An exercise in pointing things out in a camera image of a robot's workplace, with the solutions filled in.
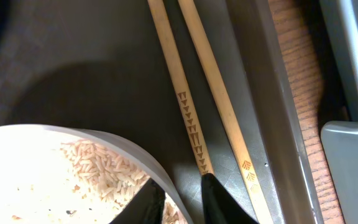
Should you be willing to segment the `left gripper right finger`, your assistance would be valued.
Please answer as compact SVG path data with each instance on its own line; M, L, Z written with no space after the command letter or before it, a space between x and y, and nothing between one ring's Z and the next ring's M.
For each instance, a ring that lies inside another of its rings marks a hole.
M205 224L258 224L210 173L201 177Z

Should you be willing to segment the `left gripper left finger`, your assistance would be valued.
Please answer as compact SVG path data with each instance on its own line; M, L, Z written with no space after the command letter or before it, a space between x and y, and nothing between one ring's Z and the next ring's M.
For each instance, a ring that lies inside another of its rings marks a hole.
M149 179L110 224L161 224L165 191Z

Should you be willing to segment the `grey dishwasher rack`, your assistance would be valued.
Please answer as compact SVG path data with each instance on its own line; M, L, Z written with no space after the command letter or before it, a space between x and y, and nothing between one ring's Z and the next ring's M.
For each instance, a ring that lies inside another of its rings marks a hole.
M347 101L349 121L321 130L328 165L346 223L358 223L358 0L320 0Z

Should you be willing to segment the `right wooden chopstick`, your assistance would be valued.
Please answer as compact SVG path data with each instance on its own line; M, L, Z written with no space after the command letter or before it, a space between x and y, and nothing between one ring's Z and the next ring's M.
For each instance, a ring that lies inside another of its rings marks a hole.
M250 158L242 131L195 3L193 0L179 0L178 3L204 70L204 74L206 75L227 138L239 166L257 221L262 224L273 224L267 201L262 192L260 182L255 172L255 167Z

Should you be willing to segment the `wooden chopstick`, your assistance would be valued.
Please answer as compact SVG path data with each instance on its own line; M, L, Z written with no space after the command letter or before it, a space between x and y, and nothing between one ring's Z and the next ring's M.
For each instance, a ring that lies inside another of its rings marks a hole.
M149 8L163 50L175 95L185 123L200 174L214 174L208 148L201 130L177 45L162 0L148 0Z
M204 74L206 75L227 138L239 166L257 221L262 224L273 224L267 201L262 192L260 182L255 172L255 167L250 158L242 131L195 3L193 0L179 0L178 3L204 70Z

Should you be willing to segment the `dark brown serving tray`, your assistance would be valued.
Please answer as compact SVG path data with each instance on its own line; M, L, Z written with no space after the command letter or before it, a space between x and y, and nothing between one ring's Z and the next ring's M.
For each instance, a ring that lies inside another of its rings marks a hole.
M275 223L320 223L267 1L196 1ZM53 223L8 207L15 183L56 181L54 126L126 138L154 157L193 223L201 176L146 1L11 1L0 41L0 223Z

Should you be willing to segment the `left wooden chopstick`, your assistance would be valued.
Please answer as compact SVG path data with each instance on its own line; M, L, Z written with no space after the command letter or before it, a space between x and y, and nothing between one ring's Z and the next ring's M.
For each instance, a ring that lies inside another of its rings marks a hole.
M163 50L175 95L185 123L200 174L214 174L208 148L201 130L177 45L162 0L148 0L149 8Z

